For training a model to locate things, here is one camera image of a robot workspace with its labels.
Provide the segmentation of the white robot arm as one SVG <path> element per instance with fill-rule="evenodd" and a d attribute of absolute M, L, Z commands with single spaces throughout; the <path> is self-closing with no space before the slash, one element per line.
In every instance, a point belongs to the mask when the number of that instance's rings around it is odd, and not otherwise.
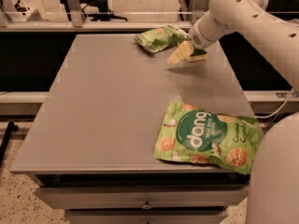
<path fill-rule="evenodd" d="M 299 91 L 299 30 L 261 6 L 262 0 L 209 0 L 209 11 L 190 29 L 189 40 L 170 56 L 178 63 L 230 32 L 246 40 Z M 249 182 L 246 224 L 299 224 L 299 113 L 263 137 Z"/>

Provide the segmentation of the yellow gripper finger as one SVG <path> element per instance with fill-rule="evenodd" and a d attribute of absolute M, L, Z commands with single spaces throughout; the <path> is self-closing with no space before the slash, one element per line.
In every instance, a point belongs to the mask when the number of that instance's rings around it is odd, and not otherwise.
<path fill-rule="evenodd" d="M 182 42 L 177 49 L 168 58 L 168 62 L 176 64 L 184 60 L 185 58 L 191 56 L 194 52 L 194 46 L 190 41 Z"/>

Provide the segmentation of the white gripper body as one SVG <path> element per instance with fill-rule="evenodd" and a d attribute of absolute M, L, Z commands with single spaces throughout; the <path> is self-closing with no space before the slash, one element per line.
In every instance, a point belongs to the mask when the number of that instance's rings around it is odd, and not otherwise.
<path fill-rule="evenodd" d="M 189 39 L 195 48 L 206 49 L 232 32 L 217 22 L 208 11 L 192 26 L 189 31 Z"/>

